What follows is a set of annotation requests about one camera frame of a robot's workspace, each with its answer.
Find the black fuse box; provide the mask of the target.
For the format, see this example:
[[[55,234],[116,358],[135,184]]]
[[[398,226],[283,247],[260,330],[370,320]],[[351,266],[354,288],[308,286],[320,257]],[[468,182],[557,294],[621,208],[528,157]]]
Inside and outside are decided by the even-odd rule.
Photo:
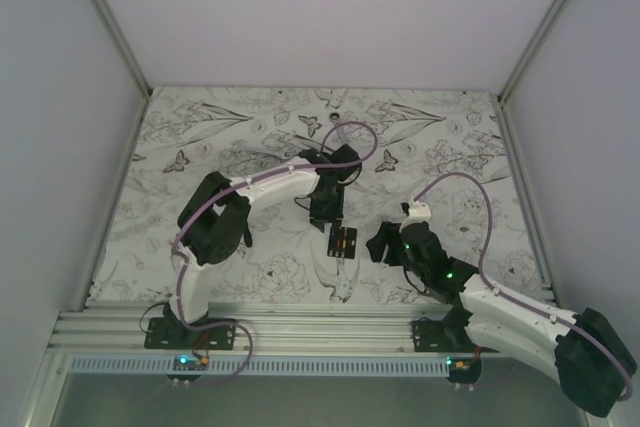
[[[334,223],[328,236],[327,256],[337,259],[354,259],[356,257],[357,236],[356,228]]]

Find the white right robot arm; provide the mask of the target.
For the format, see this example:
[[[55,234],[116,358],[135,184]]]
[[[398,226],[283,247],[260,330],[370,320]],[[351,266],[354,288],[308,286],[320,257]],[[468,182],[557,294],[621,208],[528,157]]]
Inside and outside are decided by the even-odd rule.
[[[583,411],[605,418],[633,394],[638,365],[608,319],[537,302],[483,277],[446,253],[427,222],[383,222],[366,243],[374,262],[400,266],[451,309],[443,338],[452,350],[498,351],[547,375]]]

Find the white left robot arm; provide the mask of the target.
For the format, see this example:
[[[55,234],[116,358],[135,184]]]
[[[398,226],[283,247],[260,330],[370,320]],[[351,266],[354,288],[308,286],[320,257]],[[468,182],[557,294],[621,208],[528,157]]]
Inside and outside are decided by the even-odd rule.
[[[307,149],[279,166],[245,178],[208,174],[179,214],[179,232],[171,247],[178,268],[170,300],[175,316],[168,336],[179,347],[197,346],[204,336],[201,321],[208,313],[212,269],[240,245],[250,248],[249,222],[259,211],[286,200],[310,200],[309,222],[322,231],[342,220],[347,179],[362,165],[358,153],[343,145],[332,153]]]

